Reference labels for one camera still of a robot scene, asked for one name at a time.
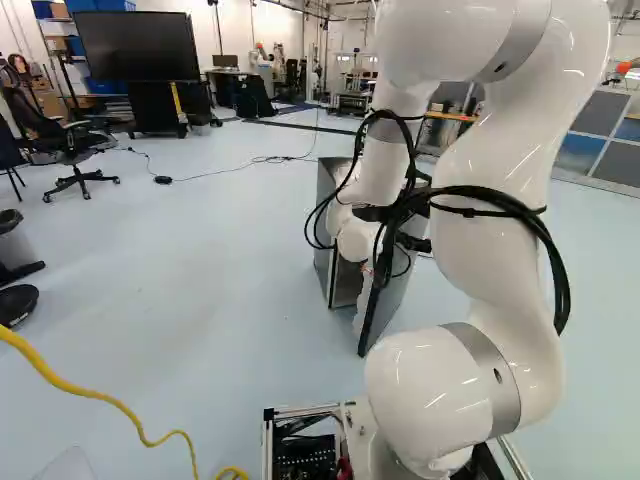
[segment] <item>trash can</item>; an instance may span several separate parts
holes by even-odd
[[[15,270],[23,265],[38,261],[20,227],[24,217],[18,210],[0,212],[0,264],[8,270]]]

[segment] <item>black screen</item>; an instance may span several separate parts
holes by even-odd
[[[191,19],[173,12],[78,12],[78,33],[96,80],[199,77]]]

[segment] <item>yellow cable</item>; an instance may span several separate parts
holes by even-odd
[[[246,472],[238,467],[226,467],[220,470],[220,473],[216,475],[216,480],[222,480],[227,473],[233,473],[233,480],[249,480],[249,476]]]
[[[86,397],[86,398],[93,398],[95,400],[102,400],[103,402],[107,402],[113,405],[114,407],[116,407],[118,410],[124,413],[127,417],[129,417],[129,420],[133,422],[133,424],[136,427],[136,430],[138,431],[138,436],[140,437],[140,441],[145,447],[154,448],[159,445],[162,445],[164,442],[166,442],[170,437],[174,435],[181,435],[187,441],[187,445],[189,446],[189,454],[191,455],[191,466],[193,467],[193,478],[195,480],[198,480],[199,477],[198,477],[198,466],[196,464],[196,452],[193,448],[193,443],[191,442],[191,438],[189,438],[189,435],[186,432],[182,430],[172,430],[169,433],[167,433],[164,437],[162,437],[160,440],[156,442],[151,442],[150,440],[147,439],[144,433],[144,428],[142,427],[142,423],[140,422],[138,417],[136,417],[135,413],[133,413],[131,409],[129,409],[129,407],[127,407],[120,400],[118,400],[117,398],[113,398],[109,395],[106,395],[104,393],[78,387],[76,385],[73,385],[72,383],[67,382],[63,378],[60,378],[53,370],[51,370],[49,365],[47,365],[47,362],[44,361],[44,359],[40,356],[40,354],[36,351],[36,349],[29,344],[29,342],[27,342],[20,335],[13,333],[11,330],[1,325],[0,325],[0,340],[16,348],[22,355],[24,355],[24,357],[29,361],[29,363],[33,365],[33,368],[35,368],[38,371],[38,373],[40,373],[40,375],[42,375],[45,378],[45,380],[49,382],[51,385],[53,385],[54,387],[59,388],[63,392],[67,392],[72,395],[78,395],[80,397]],[[234,473],[234,477],[233,477],[234,480],[236,478],[240,478],[242,480],[249,479],[249,477],[244,471],[236,467],[229,467],[229,468],[223,469],[216,477],[216,480],[219,480],[225,473],[228,473],[228,472]]]

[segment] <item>television stand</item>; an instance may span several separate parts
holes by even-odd
[[[128,90],[135,119],[127,130],[129,138],[133,140],[136,132],[187,136],[187,123],[179,118],[169,82],[130,82]]]

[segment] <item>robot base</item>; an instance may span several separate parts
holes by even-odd
[[[288,428],[295,421],[305,421],[314,425],[314,434],[319,430],[322,435],[304,437],[307,441],[314,438],[318,451],[309,452],[307,449],[304,453],[306,459],[287,460],[289,464],[298,465],[298,476],[292,477],[290,471],[282,468],[284,458],[282,452],[287,448],[289,451],[291,450],[291,442],[295,438],[309,435],[306,433],[308,430],[301,430],[300,436],[283,438],[282,429]],[[331,437],[334,441],[329,440],[329,443],[335,445],[335,450],[327,448],[327,441]],[[531,479],[519,459],[513,457],[514,452],[506,439],[500,439],[498,443],[506,457],[504,463],[508,462],[514,468],[516,477]],[[497,453],[497,448],[490,449],[485,443],[476,445],[471,460],[452,476],[451,480],[504,480],[505,476],[494,458],[494,451]],[[335,468],[327,471],[325,477],[318,476],[318,459],[322,461],[326,458],[335,459]],[[304,470],[305,463],[308,463],[311,469],[315,469],[315,477],[311,477],[311,473]],[[355,401],[311,408],[265,410],[262,424],[262,480],[293,480],[293,478],[422,480],[397,460],[397,457],[378,435],[378,426],[365,397]]]

